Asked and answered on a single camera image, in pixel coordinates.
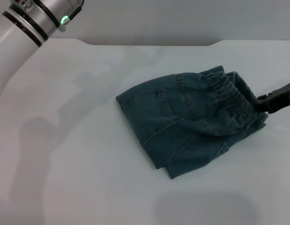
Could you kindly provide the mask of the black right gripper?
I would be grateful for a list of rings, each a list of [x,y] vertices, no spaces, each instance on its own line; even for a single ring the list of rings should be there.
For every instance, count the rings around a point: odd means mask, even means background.
[[[250,92],[248,100],[255,112],[273,114],[290,106],[290,83],[259,97]]]

